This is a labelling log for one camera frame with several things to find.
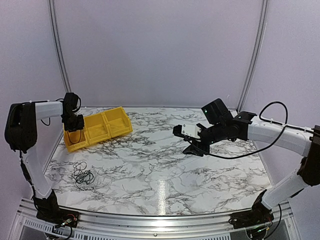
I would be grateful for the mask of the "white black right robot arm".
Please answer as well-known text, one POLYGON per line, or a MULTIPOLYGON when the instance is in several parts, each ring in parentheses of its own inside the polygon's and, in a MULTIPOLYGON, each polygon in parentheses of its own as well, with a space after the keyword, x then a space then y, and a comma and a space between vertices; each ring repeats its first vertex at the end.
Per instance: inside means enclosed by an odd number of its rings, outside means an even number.
POLYGON ((264 118, 256 114, 241 111, 234 115, 224 102, 217 98, 202 107, 202 112, 210 124, 209 127, 198 124, 181 124, 173 128, 173 134, 189 143, 183 150, 185 155, 199 157, 223 156, 210 152, 213 144, 222 141, 251 141, 265 143, 265 147, 244 153, 237 158, 249 157, 276 147, 299 155, 300 165, 277 184, 263 190, 249 210, 238 211, 230 216, 229 223, 235 228, 246 228, 271 222, 273 209, 283 201, 295 197, 302 190, 320 184, 320 127, 301 127, 289 124, 289 111, 281 101, 267 104, 281 105, 284 108, 284 121, 264 118))

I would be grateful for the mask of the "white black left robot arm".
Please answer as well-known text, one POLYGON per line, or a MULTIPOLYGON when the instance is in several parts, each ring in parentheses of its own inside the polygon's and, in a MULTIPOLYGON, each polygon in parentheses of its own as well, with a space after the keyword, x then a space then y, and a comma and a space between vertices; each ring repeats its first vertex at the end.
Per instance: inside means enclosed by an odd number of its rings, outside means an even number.
POLYGON ((84 129, 83 115, 77 115, 81 99, 67 92, 64 98, 55 101, 28 101, 13 103, 10 106, 4 138, 14 152, 19 153, 20 167, 33 193, 33 204, 40 220, 61 225, 75 226, 79 213, 59 207, 55 191, 49 185, 37 154, 37 122, 60 117, 67 132, 84 129))

